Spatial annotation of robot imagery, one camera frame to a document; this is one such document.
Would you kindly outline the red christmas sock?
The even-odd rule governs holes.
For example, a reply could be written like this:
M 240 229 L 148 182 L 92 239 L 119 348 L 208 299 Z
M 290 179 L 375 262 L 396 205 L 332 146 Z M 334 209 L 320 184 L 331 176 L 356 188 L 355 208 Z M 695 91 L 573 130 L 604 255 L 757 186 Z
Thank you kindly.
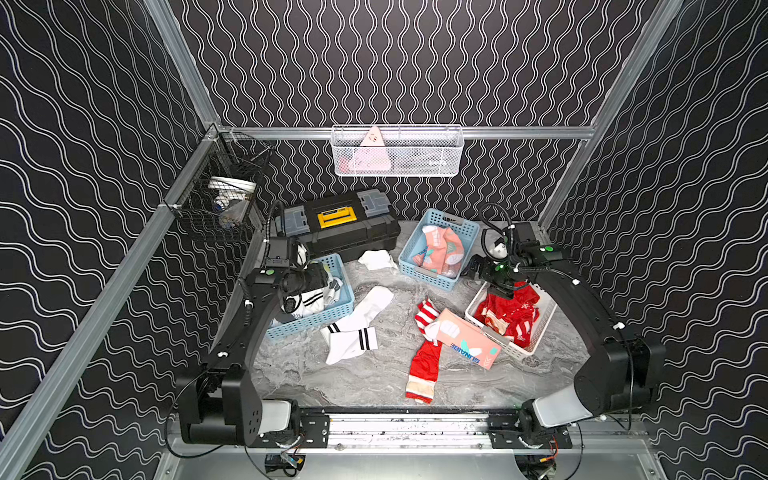
M 533 327 L 540 318 L 540 295 L 529 285 L 513 297 L 497 294 L 489 286 L 473 314 L 474 318 L 515 345 L 531 344 Z

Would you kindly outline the plain white sock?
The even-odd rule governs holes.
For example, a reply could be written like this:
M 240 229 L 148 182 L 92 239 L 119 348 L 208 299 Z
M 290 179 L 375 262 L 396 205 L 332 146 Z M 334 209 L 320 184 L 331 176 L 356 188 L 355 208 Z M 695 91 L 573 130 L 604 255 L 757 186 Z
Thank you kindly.
M 397 263 L 393 260 L 390 252 L 387 250 L 367 250 L 360 256 L 358 262 L 365 266 L 369 271 L 383 269 L 393 271 L 399 270 Z

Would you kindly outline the pink sock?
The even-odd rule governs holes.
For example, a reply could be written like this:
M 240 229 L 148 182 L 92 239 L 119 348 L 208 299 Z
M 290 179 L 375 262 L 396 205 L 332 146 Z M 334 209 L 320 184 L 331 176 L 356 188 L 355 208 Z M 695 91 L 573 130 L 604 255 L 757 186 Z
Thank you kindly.
M 471 363 L 490 370 L 501 352 L 501 346 L 479 327 L 444 309 L 425 329 L 432 340 L 459 353 Z
M 422 227 L 424 248 L 413 257 L 413 263 L 429 272 L 455 279 L 460 275 L 465 249 L 458 235 L 448 227 Z

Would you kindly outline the red white striped sock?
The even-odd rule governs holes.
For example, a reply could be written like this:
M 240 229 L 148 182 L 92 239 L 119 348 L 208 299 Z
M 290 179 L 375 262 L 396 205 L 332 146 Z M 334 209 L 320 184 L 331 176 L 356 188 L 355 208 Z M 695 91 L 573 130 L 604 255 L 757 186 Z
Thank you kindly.
M 424 337 L 424 342 L 412 359 L 405 396 L 421 404 L 432 403 L 439 377 L 442 344 L 430 339 L 426 332 L 426 328 L 438 316 L 439 312 L 430 299 L 423 300 L 414 315 L 416 326 Z

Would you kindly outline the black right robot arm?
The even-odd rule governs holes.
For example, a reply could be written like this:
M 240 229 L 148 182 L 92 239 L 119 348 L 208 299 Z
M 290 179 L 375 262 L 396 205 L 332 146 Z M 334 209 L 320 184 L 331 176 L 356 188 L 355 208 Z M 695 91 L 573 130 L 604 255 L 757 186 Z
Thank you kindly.
M 525 402 L 524 428 L 540 432 L 621 411 L 631 415 L 652 404 L 661 383 L 666 349 L 657 340 L 627 332 L 599 293 L 582 279 L 578 267 L 560 247 L 542 244 L 521 223 L 488 224 L 505 252 L 493 254 L 485 239 L 484 254 L 468 272 L 502 293 L 536 285 L 561 308 L 580 335 L 589 357 L 572 383 L 557 392 Z

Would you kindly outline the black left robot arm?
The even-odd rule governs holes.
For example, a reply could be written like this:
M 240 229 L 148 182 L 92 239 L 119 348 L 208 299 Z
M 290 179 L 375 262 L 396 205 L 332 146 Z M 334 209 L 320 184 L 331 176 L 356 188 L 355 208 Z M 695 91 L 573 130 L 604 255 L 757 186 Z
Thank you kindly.
M 176 381 L 185 443 L 252 447 L 260 435 L 288 427 L 291 403 L 263 401 L 251 368 L 272 323 L 295 320 L 302 294 L 326 279 L 309 269 L 296 238 L 266 241 L 261 263 L 240 280 L 243 298 L 219 341 Z

